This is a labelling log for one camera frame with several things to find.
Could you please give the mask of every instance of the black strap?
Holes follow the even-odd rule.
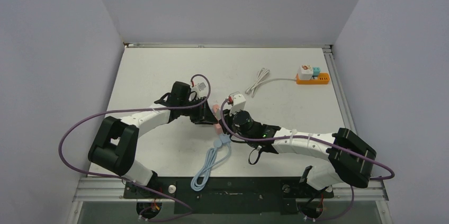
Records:
[[[261,154],[262,154],[262,152],[263,152],[263,148],[261,148],[261,149],[259,150],[258,154],[257,154],[257,159],[256,159],[256,161],[253,162],[253,163],[251,163],[251,160],[250,160],[251,154],[252,154],[255,150],[257,150],[257,148],[254,148],[254,149],[249,153],[249,156],[248,156],[248,163],[249,163],[250,165],[256,165],[257,162],[259,162],[259,159],[260,159]]]

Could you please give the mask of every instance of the orange power strip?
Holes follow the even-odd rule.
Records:
[[[320,73],[315,79],[311,80],[300,80],[296,74],[296,83],[298,85],[327,85],[330,81],[329,74]]]

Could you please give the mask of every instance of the wall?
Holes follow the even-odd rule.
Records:
[[[123,44],[101,0],[0,0],[1,223],[65,223],[79,175],[62,134],[105,110]],[[64,151],[79,167],[95,127]]]
[[[359,0],[334,45],[357,132],[397,172],[396,224],[449,222],[448,29],[449,0]]]
[[[358,0],[102,0],[125,42],[334,43]]]

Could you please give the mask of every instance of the light blue cable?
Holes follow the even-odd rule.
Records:
[[[221,160],[215,162],[215,159],[217,158],[217,151],[223,144],[228,147],[228,153]],[[198,171],[198,173],[192,178],[192,181],[190,182],[190,187],[194,191],[200,191],[204,189],[206,183],[208,182],[212,168],[231,156],[231,141],[229,135],[220,134],[220,139],[217,139],[213,143],[213,146],[214,148],[210,148],[206,153],[206,160],[203,167],[200,169],[200,171]],[[201,182],[201,184],[198,184],[198,179],[201,175],[204,175],[203,181]]]

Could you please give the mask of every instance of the white table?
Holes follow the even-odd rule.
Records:
[[[270,69],[269,78],[294,78],[302,64],[328,72],[320,48],[126,48],[107,109],[148,107],[169,92],[175,81],[189,83],[196,73],[211,82],[210,106],[221,104],[230,93],[243,93],[262,67]],[[261,123],[313,133],[337,132],[344,127],[331,82],[297,85],[275,81],[261,86],[254,98],[245,97],[245,110]],[[193,176],[216,138],[212,126],[197,126],[181,117],[140,137],[136,159],[159,176]],[[251,150],[246,144],[232,144],[231,157],[211,176],[300,176],[305,167],[323,162],[295,154],[263,153],[252,166],[248,164]],[[223,147],[217,159],[226,151]],[[96,164],[89,170],[110,173]]]

